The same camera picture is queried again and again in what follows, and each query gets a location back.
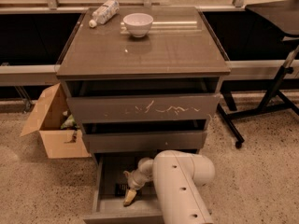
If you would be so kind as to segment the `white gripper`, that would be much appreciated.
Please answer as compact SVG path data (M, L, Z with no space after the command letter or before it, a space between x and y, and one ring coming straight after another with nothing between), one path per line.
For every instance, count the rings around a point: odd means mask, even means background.
M129 206L135 199L137 190L142 189L150 181L150 177L139 170L133 170L132 172L124 171L123 174L128 179L129 186L129 189L125 193L123 205Z

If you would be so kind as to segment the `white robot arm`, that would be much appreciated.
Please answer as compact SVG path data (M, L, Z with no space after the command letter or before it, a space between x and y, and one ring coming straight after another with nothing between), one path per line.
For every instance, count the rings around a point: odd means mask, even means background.
M198 191L215 176L215 166L208 157L166 150L154 159L142 158L135 170L123 173L128 182L124 206L129 206L136 193L152 181L164 224L213 224Z

